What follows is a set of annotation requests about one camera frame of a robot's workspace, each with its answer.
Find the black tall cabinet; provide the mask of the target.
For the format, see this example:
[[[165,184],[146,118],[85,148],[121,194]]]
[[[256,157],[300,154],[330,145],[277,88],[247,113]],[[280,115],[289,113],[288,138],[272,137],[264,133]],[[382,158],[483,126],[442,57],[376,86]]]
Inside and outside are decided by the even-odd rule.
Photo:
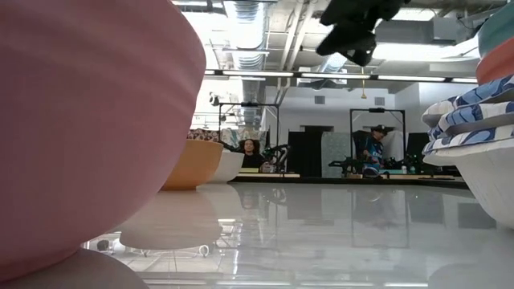
[[[325,132],[332,132],[333,126],[308,125],[300,128],[299,132],[288,132],[288,171],[301,177],[321,177],[321,138]]]

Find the red plate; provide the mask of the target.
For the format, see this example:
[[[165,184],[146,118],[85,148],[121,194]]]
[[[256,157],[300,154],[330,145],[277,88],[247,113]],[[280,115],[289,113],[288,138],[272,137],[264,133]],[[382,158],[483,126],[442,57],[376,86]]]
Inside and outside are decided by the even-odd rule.
[[[478,84],[514,74],[514,37],[490,51],[478,64],[475,76]]]

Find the black screen panel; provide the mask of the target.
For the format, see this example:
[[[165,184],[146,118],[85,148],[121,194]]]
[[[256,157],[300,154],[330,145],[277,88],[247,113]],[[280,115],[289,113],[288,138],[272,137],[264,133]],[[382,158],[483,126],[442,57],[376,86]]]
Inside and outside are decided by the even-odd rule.
[[[429,143],[429,137],[424,132],[411,132],[408,134],[406,147],[406,160],[416,174],[430,174],[432,169],[430,165],[423,162],[422,151],[426,144]]]

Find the black metal table frame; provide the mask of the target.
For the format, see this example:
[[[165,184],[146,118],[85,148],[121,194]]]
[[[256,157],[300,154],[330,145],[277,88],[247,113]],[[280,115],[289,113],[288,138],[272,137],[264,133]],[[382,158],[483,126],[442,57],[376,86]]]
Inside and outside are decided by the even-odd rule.
[[[358,178],[318,178],[318,177],[236,177],[232,182],[240,183],[281,183],[317,185],[416,185],[446,189],[466,189],[464,181],[439,179],[358,179]]]

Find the person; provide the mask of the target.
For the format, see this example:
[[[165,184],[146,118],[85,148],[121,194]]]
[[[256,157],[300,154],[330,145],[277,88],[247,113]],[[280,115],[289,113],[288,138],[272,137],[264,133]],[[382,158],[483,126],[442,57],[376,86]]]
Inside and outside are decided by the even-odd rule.
[[[265,163],[264,157],[260,154],[260,142],[258,140],[241,140],[239,151],[244,154],[242,167],[245,169],[257,169]]]
[[[362,151],[362,172],[367,177],[378,176],[380,170],[384,167],[384,145],[382,143],[382,140],[386,135],[386,127],[380,124],[376,127],[373,127],[371,129],[370,134],[365,139],[364,149]]]

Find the pink bowl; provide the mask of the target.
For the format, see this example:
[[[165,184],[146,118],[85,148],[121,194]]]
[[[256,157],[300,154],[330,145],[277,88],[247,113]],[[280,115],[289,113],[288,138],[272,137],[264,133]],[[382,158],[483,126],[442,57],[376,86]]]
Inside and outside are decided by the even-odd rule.
[[[205,67],[171,0],[0,0],[0,282],[61,262],[153,197]]]

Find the background wooden table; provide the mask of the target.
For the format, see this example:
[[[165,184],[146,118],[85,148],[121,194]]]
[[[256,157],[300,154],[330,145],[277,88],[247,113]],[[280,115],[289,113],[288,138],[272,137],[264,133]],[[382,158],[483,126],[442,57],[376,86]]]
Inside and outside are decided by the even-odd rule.
[[[236,177],[300,178],[297,173],[239,173]]]
[[[443,181],[454,181],[455,178],[446,175],[417,175],[417,174],[381,174],[384,179],[390,180],[443,180]]]

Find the grey-green divider panel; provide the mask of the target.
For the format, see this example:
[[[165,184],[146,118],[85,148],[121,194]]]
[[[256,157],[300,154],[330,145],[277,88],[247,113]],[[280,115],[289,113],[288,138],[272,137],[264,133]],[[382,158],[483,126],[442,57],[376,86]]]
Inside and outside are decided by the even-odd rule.
[[[350,134],[347,132],[323,132],[321,137],[321,176],[340,178],[341,167],[331,167],[332,161],[344,161],[350,155]]]

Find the black office chair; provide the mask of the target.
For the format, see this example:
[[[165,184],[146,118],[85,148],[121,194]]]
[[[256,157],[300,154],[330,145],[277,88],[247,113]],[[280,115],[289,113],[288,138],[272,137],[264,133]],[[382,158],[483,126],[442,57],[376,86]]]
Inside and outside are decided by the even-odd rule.
[[[352,138],[355,147],[355,157],[361,161],[367,160],[373,144],[371,132],[358,130],[353,132]]]

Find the teal bowl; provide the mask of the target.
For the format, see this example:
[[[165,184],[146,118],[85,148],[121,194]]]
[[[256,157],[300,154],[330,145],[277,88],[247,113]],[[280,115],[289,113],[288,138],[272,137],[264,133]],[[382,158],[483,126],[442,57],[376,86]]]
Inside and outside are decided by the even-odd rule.
[[[483,59],[512,37],[514,37],[514,0],[496,11],[477,32],[479,57]]]

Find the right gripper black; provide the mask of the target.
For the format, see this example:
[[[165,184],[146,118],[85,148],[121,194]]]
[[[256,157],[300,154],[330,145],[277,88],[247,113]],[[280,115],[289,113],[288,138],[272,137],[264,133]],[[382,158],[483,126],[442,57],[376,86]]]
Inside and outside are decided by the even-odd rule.
[[[359,24],[373,28],[379,19],[389,21],[411,1],[330,0],[320,16],[320,23],[334,26],[316,48],[316,53],[322,56],[340,53],[360,67],[367,66],[377,46],[376,36]],[[344,21],[357,24],[340,25]]]

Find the long light strip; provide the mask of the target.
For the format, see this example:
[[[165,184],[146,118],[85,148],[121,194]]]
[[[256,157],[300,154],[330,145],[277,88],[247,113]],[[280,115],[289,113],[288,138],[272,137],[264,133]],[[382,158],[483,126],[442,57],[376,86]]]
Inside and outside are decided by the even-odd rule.
[[[372,80],[419,83],[459,83],[477,84],[476,78],[418,76],[418,75],[366,75],[348,73],[324,73],[302,71],[240,71],[240,70],[205,70],[207,76],[242,76],[261,78],[305,78],[305,79],[345,79],[345,80]]]

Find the floral patterned cloth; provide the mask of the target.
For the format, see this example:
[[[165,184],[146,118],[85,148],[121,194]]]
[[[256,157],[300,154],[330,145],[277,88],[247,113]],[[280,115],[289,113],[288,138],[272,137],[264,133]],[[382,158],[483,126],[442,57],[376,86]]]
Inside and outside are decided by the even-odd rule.
[[[207,130],[204,128],[195,128],[189,130],[187,138],[191,140],[204,140],[219,142],[220,133],[216,130]]]

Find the orange bowl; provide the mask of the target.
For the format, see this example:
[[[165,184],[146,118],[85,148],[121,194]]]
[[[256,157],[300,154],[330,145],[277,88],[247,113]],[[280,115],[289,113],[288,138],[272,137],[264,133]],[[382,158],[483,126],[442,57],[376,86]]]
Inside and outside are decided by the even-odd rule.
[[[177,164],[161,189],[193,190],[207,183],[218,168],[222,150],[223,146],[218,142],[188,139]]]

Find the cream white bowl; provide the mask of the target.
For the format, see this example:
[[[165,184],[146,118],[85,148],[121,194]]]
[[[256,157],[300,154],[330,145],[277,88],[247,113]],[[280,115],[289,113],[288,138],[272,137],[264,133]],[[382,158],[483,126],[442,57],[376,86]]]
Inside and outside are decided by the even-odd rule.
[[[227,183],[237,177],[243,165],[244,154],[222,151],[218,168],[209,183]]]

